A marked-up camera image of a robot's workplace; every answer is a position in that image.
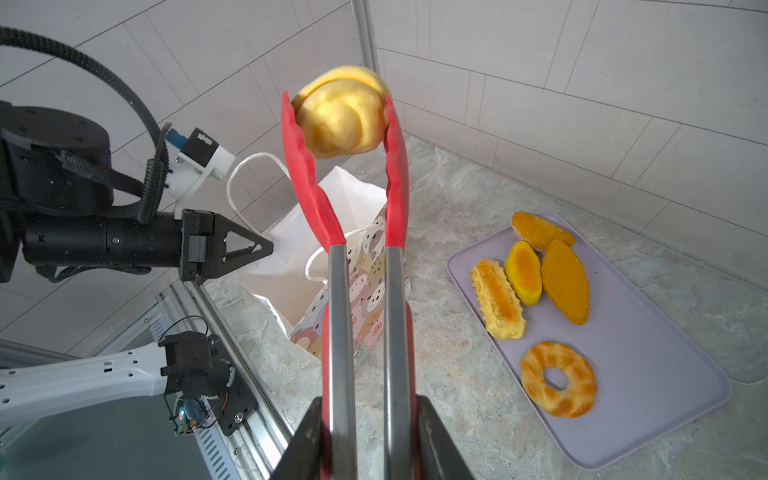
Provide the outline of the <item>white cartoon paper bag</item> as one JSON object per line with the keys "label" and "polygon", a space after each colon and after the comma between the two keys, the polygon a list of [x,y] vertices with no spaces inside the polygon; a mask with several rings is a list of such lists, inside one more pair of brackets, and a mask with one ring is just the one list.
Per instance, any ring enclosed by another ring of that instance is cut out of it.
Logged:
{"label": "white cartoon paper bag", "polygon": [[330,302],[342,302],[360,367],[384,330],[386,192],[341,167],[319,181],[343,237],[323,247],[300,207],[272,229],[273,251],[238,272],[243,287],[277,320],[285,336],[320,358]]}

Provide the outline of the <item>red steel kitchen tongs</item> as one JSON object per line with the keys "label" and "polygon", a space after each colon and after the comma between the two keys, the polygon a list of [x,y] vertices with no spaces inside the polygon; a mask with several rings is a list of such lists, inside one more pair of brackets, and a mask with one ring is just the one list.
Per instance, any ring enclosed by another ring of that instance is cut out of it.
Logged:
{"label": "red steel kitchen tongs", "polygon": [[[409,163],[400,122],[391,98],[386,151],[385,307],[384,307],[384,474],[388,479],[420,478],[417,394],[412,314],[406,300],[404,247],[409,218]],[[316,179],[316,160],[305,145],[291,101],[282,99],[282,141],[298,203],[323,247],[338,245],[342,228]],[[351,331],[342,302],[330,302],[324,332],[323,479],[354,479],[358,473],[355,380]]]}

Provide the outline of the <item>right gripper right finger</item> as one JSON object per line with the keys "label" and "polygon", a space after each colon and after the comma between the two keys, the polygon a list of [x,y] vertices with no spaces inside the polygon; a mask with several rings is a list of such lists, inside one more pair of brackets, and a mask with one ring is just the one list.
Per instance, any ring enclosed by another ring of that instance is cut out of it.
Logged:
{"label": "right gripper right finger", "polygon": [[431,401],[417,396],[420,474],[426,480],[474,480]]}

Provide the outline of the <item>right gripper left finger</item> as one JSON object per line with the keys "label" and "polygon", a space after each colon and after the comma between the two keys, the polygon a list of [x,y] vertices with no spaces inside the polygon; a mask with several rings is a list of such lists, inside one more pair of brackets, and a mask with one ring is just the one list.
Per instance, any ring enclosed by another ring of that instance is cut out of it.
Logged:
{"label": "right gripper left finger", "polygon": [[323,460],[322,397],[310,403],[271,480],[320,480]]}

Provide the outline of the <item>striped long bread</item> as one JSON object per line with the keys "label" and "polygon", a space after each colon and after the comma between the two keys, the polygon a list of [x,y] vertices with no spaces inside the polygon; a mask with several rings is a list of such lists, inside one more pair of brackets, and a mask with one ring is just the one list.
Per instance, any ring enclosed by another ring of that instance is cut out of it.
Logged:
{"label": "striped long bread", "polygon": [[372,151],[383,142],[391,93],[374,71],[340,66],[325,72],[291,99],[305,145],[317,159]]}

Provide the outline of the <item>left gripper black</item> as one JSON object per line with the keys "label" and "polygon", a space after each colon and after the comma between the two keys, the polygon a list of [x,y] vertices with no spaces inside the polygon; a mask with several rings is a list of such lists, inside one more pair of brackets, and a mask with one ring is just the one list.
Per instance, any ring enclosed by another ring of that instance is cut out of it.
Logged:
{"label": "left gripper black", "polygon": [[[245,242],[243,248],[229,250],[227,239]],[[184,210],[181,220],[182,281],[202,283],[218,279],[235,270],[270,256],[274,243],[220,214]]]}

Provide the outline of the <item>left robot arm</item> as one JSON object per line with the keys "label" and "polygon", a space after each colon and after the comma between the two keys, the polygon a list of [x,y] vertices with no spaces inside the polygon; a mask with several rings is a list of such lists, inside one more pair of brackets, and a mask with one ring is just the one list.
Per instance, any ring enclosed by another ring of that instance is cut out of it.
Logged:
{"label": "left robot arm", "polygon": [[1,105],[1,280],[22,256],[58,283],[94,269],[145,275],[175,267],[184,281],[222,277],[270,256],[271,240],[188,203],[209,177],[229,175],[235,157],[199,128],[183,136],[165,127],[161,142],[178,150],[161,192],[169,212],[138,220],[142,181],[113,169],[107,131],[69,112]]}

